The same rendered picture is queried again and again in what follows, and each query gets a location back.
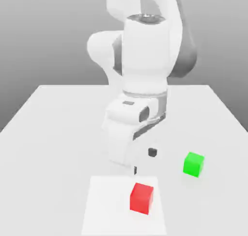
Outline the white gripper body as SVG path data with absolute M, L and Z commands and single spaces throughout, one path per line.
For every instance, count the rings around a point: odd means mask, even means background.
M 150 120 L 146 112 L 128 115 L 107 112 L 102 130 L 109 160 L 124 168 L 140 165 L 148 156 L 149 145 L 159 143 L 156 130 L 165 118 L 165 113 Z

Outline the small red cube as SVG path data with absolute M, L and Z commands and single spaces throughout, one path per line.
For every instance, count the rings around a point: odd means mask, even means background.
M 153 202 L 154 187 L 135 183 L 129 199 L 129 208 L 132 211 L 148 215 Z

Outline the small green cube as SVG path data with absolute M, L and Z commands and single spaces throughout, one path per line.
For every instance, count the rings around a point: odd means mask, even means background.
M 184 160 L 183 173 L 198 178 L 202 172 L 204 160 L 204 156 L 189 152 Z

